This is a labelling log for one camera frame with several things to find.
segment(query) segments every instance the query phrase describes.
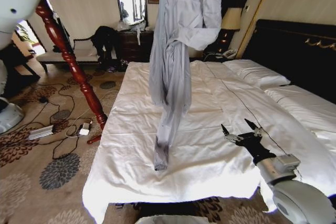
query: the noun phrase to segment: floor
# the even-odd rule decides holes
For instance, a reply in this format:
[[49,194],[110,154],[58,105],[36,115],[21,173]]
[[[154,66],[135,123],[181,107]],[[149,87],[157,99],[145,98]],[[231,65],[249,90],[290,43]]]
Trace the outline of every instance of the floor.
[[[81,193],[99,145],[86,141],[101,133],[99,125],[68,68],[48,65],[45,74],[29,61],[41,78],[10,101],[25,118],[9,133],[0,135],[0,224],[94,223],[82,205]],[[83,66],[88,80],[108,115],[124,73]],[[48,103],[39,102],[46,97]],[[88,136],[66,138],[83,122],[91,122]],[[27,140],[31,130],[54,125],[55,134]],[[259,191],[251,199],[211,197],[180,204],[111,204],[104,223],[135,223],[142,216],[179,214],[205,216],[215,223],[289,223],[280,213],[266,214]]]

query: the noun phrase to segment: red wooden post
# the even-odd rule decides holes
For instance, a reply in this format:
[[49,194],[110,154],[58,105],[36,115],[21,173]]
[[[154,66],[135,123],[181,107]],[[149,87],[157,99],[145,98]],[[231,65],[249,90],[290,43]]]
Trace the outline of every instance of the red wooden post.
[[[36,13],[42,18],[47,33],[54,44],[61,50],[63,59],[68,63],[70,71],[74,79],[79,83],[80,90],[85,95],[85,98],[97,117],[101,129],[104,128],[107,116],[103,112],[100,101],[94,93],[92,86],[88,83],[83,70],[76,62],[75,54],[68,48],[67,38],[64,36],[61,28],[53,18],[52,10],[50,9],[46,0],[41,0],[36,7]],[[88,144],[99,141],[100,136],[88,141]]]

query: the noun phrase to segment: lamp shade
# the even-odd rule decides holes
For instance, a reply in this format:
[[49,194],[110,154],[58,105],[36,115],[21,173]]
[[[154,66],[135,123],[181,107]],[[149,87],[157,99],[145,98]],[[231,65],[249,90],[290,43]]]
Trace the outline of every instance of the lamp shade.
[[222,29],[239,30],[241,11],[241,8],[228,8],[222,20]]

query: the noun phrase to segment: headboard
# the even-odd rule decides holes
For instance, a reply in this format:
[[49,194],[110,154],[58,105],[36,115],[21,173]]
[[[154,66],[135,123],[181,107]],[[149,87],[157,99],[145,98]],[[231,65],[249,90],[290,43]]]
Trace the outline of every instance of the headboard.
[[260,19],[243,58],[336,103],[336,26]]

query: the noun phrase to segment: white charger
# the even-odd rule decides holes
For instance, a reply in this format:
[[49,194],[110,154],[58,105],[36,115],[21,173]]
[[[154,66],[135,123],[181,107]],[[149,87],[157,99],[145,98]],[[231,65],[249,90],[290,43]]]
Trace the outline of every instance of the white charger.
[[82,128],[79,130],[79,135],[87,136],[90,132],[90,124],[89,123],[83,123]]

